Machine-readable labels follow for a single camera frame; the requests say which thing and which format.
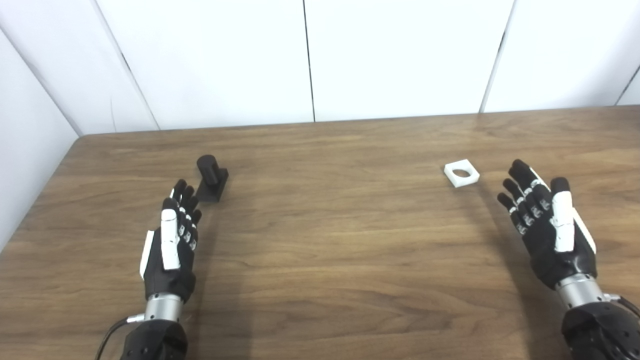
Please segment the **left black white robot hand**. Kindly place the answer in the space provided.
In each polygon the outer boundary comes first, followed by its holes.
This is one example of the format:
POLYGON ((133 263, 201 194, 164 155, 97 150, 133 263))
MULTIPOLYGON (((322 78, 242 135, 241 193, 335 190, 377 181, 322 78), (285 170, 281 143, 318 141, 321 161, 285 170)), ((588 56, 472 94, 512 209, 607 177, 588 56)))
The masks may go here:
POLYGON ((195 291, 195 249, 202 212, 194 187, 179 179, 162 201, 160 224, 146 233, 139 274, 145 298, 159 294, 178 296, 187 303, 195 291))

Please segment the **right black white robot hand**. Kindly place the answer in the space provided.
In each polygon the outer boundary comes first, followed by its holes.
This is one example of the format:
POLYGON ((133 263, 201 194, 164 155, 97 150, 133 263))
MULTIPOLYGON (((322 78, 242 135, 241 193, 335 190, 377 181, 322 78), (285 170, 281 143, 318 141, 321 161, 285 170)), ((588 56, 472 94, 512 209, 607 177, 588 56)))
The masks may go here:
POLYGON ((593 237, 573 203, 569 180, 548 185, 533 168, 515 159, 502 182, 498 202, 521 236, 535 276, 549 289, 576 275, 598 276, 593 237))

